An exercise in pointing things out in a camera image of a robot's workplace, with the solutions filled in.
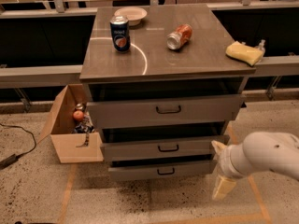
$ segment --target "box flap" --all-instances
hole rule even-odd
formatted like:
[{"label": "box flap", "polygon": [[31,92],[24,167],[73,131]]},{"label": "box flap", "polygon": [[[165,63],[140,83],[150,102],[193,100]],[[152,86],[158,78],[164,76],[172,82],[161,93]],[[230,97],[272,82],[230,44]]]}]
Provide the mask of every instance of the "box flap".
[{"label": "box flap", "polygon": [[66,86],[55,98],[55,101],[53,103],[52,108],[50,109],[50,112],[48,114],[46,123],[44,125],[44,128],[41,132],[41,134],[38,137],[37,143],[41,142],[43,139],[45,139],[48,135],[51,134],[55,121],[59,115],[59,111],[62,107],[64,96],[66,94],[68,87]]}]

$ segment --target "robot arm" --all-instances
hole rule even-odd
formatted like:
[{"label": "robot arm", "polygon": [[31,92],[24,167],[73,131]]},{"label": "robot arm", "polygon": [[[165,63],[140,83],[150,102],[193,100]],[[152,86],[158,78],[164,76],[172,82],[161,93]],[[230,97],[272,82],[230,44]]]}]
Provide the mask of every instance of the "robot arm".
[{"label": "robot arm", "polygon": [[271,171],[299,180],[299,138],[290,133],[257,132],[240,145],[212,145],[219,155],[213,199],[223,199],[236,180],[255,172]]}]

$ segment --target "bowl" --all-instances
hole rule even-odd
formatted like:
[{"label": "bowl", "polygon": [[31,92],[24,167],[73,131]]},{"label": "bowl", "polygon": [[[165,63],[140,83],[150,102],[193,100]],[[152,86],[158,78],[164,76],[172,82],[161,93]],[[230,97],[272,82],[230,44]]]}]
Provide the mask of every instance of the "bowl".
[{"label": "bowl", "polygon": [[140,7],[123,7],[118,9],[114,15],[125,15],[129,20],[129,26],[138,25],[143,18],[147,16],[148,12]]}]

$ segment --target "drawer handle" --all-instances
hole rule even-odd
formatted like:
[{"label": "drawer handle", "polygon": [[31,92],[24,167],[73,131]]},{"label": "drawer handle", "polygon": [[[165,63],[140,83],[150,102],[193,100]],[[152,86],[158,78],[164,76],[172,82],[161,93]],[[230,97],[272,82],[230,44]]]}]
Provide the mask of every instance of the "drawer handle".
[{"label": "drawer handle", "polygon": [[157,169],[157,174],[158,175],[173,175],[175,173],[175,168],[172,168],[172,171],[168,172],[168,173],[161,173],[159,168]]},{"label": "drawer handle", "polygon": [[162,153],[166,153],[166,152],[176,152],[176,151],[179,150],[179,146],[176,145],[176,147],[173,148],[173,149],[161,149],[161,147],[158,146],[158,149],[159,149],[159,151],[162,152]]},{"label": "drawer handle", "polygon": [[159,107],[156,106],[156,111],[157,111],[158,114],[161,114],[161,115],[165,115],[165,114],[176,114],[176,113],[179,113],[181,111],[181,106],[179,105],[178,109],[176,109],[176,110],[169,110],[169,111],[161,111],[159,109]]}]

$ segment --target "concrete floor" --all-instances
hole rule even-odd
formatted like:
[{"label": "concrete floor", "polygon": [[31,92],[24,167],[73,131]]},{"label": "concrete floor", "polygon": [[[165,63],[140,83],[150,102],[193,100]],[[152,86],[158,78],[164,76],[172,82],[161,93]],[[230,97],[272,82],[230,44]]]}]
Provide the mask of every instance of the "concrete floor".
[{"label": "concrete floor", "polygon": [[[299,136],[299,92],[268,101],[247,94],[247,108],[227,129],[231,143],[254,131]],[[21,125],[38,138],[51,104],[0,105],[0,123]],[[33,146],[29,134],[0,127],[0,159]],[[272,173],[240,180],[212,201],[212,175],[113,182],[104,163],[60,164],[49,138],[0,171],[0,223],[210,224],[299,223],[298,182]]]}]

